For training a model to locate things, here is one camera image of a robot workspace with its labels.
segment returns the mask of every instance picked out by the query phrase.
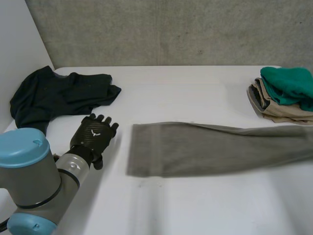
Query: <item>beige pants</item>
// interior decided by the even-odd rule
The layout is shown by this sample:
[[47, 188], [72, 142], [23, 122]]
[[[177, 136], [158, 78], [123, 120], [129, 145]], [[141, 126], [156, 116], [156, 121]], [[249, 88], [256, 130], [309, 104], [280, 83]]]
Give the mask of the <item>beige pants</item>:
[[248, 97], [252, 105], [263, 114], [264, 118], [273, 120], [276, 123], [292, 122], [299, 125], [313, 125], [313, 112], [300, 109], [298, 104], [277, 104], [267, 93], [262, 79], [257, 78], [255, 81], [256, 83], [252, 84], [252, 86], [257, 89], [260, 102], [251, 91], [248, 91]]

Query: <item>green sweater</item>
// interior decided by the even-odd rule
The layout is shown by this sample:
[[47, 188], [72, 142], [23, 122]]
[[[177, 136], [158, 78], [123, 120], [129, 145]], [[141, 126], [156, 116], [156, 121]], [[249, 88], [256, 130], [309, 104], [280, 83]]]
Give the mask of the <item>green sweater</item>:
[[261, 69], [261, 77], [269, 96], [280, 105], [300, 104], [305, 111], [313, 111], [313, 77], [305, 68]]

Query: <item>white wall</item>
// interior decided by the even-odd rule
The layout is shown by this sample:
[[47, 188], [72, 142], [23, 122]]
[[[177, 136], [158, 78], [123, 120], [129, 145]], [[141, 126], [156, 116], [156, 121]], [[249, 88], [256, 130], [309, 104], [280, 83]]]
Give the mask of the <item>white wall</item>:
[[52, 62], [24, 0], [0, 1], [0, 133], [13, 120], [10, 100], [33, 71]]

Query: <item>gray cloth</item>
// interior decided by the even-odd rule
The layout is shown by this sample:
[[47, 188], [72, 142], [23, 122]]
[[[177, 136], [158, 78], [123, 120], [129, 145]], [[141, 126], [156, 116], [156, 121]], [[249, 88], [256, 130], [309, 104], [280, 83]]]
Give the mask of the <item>gray cloth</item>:
[[134, 125], [127, 174], [233, 173], [313, 157], [313, 127], [241, 129], [181, 122]]

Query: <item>folded clothes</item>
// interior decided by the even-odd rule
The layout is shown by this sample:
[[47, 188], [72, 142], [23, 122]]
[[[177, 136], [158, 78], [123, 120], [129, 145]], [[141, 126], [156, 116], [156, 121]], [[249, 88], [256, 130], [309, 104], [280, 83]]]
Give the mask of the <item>folded clothes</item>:
[[313, 111], [313, 77], [305, 68], [261, 69], [261, 77], [269, 96], [280, 105], [300, 104], [300, 108]]
[[46, 134], [49, 122], [61, 115], [88, 115], [110, 105], [121, 92], [106, 74], [59, 76], [49, 66], [30, 74], [10, 101], [16, 126], [33, 127]]
[[184, 177], [309, 160], [313, 127], [241, 129], [183, 122], [134, 125], [127, 174]]
[[292, 122], [300, 125], [313, 125], [313, 112], [301, 110], [299, 104], [279, 105], [267, 93], [263, 79], [255, 79], [247, 91], [251, 104], [274, 122]]

